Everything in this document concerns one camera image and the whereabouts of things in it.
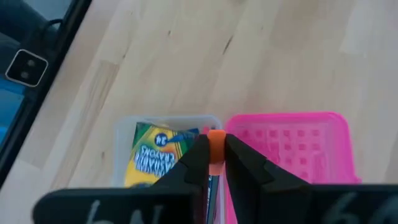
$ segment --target pink plastic container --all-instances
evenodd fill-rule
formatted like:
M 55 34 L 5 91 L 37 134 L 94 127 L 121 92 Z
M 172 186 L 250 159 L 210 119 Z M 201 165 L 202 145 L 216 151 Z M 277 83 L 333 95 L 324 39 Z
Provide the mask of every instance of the pink plastic container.
M 355 176 L 348 125 L 339 114 L 242 114 L 233 116 L 225 130 L 309 183 L 360 183 Z M 225 186 L 225 222 L 236 223 Z

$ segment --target orange cap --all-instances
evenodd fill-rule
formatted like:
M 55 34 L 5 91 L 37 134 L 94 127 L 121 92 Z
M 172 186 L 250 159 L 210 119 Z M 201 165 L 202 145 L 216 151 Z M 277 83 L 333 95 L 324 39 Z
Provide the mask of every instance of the orange cap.
M 223 173 L 225 137 L 226 133 L 224 130 L 209 130 L 207 134 L 210 142 L 210 175 L 220 175 Z

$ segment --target wooden surface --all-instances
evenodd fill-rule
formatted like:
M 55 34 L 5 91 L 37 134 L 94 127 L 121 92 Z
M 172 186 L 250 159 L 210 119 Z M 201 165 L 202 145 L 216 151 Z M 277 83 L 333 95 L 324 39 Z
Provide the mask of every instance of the wooden surface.
M 395 0 L 94 0 L 0 191 L 2 222 L 29 223 L 50 190 L 110 186 L 113 124 L 132 114 L 337 111 L 364 182 L 398 182 L 397 11 Z

